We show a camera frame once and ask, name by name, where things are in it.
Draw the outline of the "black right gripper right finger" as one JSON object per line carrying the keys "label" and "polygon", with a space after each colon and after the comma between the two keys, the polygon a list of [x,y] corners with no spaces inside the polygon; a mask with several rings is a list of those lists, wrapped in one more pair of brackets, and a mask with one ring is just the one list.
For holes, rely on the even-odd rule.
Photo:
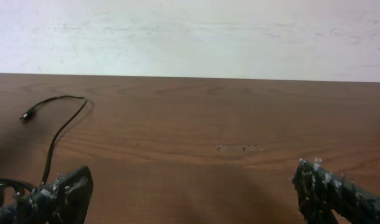
{"label": "black right gripper right finger", "polygon": [[336,212],[350,223],[380,224],[380,197],[319,163],[300,159],[292,184],[305,223],[338,223]]}

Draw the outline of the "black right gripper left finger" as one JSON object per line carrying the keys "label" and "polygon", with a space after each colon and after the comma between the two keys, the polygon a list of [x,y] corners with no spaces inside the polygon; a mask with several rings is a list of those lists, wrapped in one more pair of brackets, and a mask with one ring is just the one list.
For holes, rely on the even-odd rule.
{"label": "black right gripper left finger", "polygon": [[83,224],[92,192],[93,179],[88,166],[41,187],[0,178],[0,224]]}

